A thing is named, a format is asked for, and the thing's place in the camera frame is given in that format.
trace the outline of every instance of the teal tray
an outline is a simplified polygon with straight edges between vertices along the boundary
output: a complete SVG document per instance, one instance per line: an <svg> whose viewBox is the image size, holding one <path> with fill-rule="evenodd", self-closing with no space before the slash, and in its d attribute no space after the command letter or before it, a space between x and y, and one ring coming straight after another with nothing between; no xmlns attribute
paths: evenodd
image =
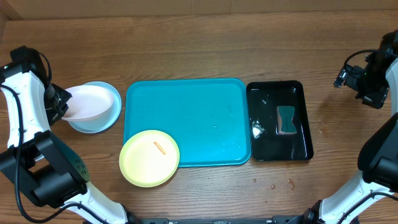
<svg viewBox="0 0 398 224"><path fill-rule="evenodd" d="M246 87L236 78L136 82L126 96L124 143L151 129L175 139L179 167L244 164L251 156Z"/></svg>

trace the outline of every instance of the orange stick on plate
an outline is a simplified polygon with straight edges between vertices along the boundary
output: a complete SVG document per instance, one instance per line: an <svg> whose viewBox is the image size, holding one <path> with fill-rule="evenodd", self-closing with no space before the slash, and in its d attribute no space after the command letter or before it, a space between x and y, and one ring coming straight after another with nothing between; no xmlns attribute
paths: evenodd
<svg viewBox="0 0 398 224"><path fill-rule="evenodd" d="M166 151L158 144L157 142L154 142L155 146L163 153L163 155L166 155Z"/></svg>

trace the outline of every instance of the wooden table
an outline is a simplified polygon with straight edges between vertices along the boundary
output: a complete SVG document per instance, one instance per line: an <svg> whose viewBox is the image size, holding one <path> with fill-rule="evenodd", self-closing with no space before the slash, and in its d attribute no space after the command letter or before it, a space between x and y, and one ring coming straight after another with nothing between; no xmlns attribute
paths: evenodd
<svg viewBox="0 0 398 224"><path fill-rule="evenodd" d="M102 134L78 133L64 121L52 127L84 159L92 183L139 217L271 217L303 213L357 171L362 145L387 121L391 104L388 100L381 110L361 105L354 91L335 89L333 81L348 55L378 48L381 37L397 27L398 11L11 21L0 45L0 64L11 61L10 50L27 45L50 60L54 83L68 88L101 80L115 86L123 102L127 88L139 80L299 80L315 150L308 163L251 159L243 166L179 169L170 182L142 189L119 171L124 109ZM353 63L364 65L363 58ZM6 150L9 122L3 97L0 105L0 145ZM0 222L25 223L13 185L3 175L0 184ZM27 200L24 206L37 218L54 212ZM384 199L360 218L362 223L394 223L396 209L396 202ZM80 222L65 212L52 223Z"/></svg>

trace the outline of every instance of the yellow plate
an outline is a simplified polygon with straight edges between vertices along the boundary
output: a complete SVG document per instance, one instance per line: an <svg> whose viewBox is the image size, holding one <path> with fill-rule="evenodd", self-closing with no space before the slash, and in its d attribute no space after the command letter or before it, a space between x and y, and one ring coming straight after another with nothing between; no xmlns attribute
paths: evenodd
<svg viewBox="0 0 398 224"><path fill-rule="evenodd" d="M123 146L120 170L130 183L139 187L163 184L177 170L180 150L177 143L162 131L142 131Z"/></svg>

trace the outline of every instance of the black tray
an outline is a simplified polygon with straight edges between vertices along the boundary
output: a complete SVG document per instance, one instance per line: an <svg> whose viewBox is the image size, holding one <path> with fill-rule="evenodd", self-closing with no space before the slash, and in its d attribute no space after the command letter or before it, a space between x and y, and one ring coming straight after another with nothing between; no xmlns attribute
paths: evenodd
<svg viewBox="0 0 398 224"><path fill-rule="evenodd" d="M292 161L313 157L304 90L300 82L254 82L247 86L246 93L253 158L258 161ZM295 134L278 134L278 106L294 106L292 122L297 131Z"/></svg>

